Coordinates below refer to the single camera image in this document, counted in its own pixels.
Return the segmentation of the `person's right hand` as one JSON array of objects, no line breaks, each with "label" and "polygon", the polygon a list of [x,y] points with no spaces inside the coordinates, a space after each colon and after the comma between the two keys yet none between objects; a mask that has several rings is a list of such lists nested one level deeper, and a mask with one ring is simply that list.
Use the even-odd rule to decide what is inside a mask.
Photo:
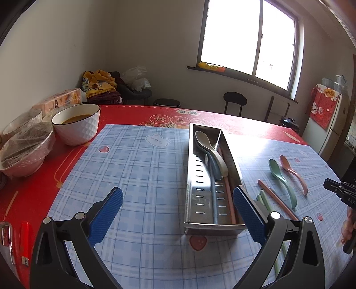
[{"label": "person's right hand", "polygon": [[348,207],[346,220],[343,222],[341,230],[342,238],[340,241],[342,244],[351,239],[353,230],[355,230],[355,210]]}]

